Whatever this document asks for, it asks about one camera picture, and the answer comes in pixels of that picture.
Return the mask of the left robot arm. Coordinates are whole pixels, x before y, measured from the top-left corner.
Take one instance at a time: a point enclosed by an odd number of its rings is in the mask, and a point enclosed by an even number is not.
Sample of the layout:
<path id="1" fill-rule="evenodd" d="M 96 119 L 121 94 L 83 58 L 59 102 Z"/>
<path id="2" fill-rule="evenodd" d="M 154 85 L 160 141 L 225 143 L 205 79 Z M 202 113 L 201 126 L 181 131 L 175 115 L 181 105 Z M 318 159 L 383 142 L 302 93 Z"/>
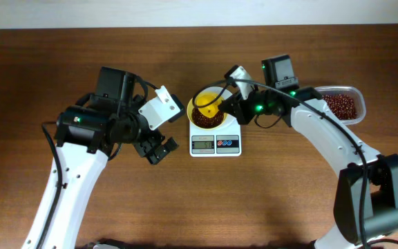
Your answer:
<path id="1" fill-rule="evenodd" d="M 122 145 L 132 145 L 150 164 L 178 148 L 159 126 L 185 113 L 164 86 L 115 68 L 99 71 L 95 92 L 59 114 L 54 136 L 45 133 L 53 154 L 50 175 L 24 248 L 74 248 L 93 188 Z"/>

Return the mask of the red beans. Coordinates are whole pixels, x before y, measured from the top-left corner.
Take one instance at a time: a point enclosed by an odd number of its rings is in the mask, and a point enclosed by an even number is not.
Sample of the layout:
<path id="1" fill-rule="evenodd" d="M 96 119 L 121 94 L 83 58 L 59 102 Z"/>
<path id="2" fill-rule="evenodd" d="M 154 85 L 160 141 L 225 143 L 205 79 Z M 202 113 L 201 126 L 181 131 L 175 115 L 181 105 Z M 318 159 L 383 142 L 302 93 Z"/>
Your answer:
<path id="1" fill-rule="evenodd" d="M 354 100 L 348 95 L 322 95 L 333 114 L 340 120 L 353 120 L 357 118 L 357 109 Z"/>

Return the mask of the yellow measuring scoop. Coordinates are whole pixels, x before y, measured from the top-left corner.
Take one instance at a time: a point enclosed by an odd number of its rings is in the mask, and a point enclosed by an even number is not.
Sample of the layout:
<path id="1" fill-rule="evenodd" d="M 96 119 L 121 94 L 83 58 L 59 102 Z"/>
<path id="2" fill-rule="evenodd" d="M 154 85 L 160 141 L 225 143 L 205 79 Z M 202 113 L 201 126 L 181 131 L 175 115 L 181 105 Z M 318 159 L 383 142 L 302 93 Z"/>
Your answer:
<path id="1" fill-rule="evenodd" d="M 218 112 L 218 106 L 223 101 L 217 93 L 202 93 L 196 98 L 199 112 L 207 118 L 213 118 Z"/>

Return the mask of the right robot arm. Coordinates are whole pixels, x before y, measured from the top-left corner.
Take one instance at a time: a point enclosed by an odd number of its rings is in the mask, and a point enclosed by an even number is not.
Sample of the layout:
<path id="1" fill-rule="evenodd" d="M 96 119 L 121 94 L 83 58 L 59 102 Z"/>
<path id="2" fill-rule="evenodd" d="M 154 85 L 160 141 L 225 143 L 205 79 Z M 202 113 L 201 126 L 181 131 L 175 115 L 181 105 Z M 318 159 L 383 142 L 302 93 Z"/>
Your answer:
<path id="1" fill-rule="evenodd" d="M 275 115 L 307 138 L 338 177 L 333 228 L 309 248 L 369 248 L 398 231 L 398 154 L 384 156 L 354 135 L 312 87 L 301 88 L 289 56 L 264 59 L 265 83 L 235 65 L 225 84 L 238 90 L 218 108 L 247 125 Z"/>

